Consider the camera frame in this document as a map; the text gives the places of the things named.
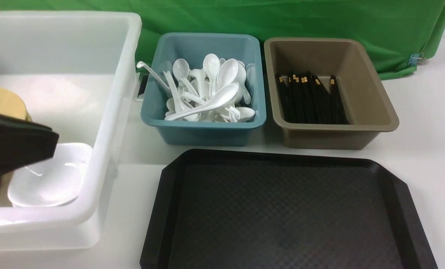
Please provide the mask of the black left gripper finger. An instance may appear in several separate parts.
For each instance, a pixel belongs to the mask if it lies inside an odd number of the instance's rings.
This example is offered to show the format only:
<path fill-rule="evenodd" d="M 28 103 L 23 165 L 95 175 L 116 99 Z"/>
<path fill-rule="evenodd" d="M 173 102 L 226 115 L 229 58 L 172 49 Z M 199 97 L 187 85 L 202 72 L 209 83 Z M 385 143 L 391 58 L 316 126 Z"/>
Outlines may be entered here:
<path fill-rule="evenodd" d="M 59 138 L 48 126 L 0 114 L 0 187 L 9 172 L 52 158 Z"/>

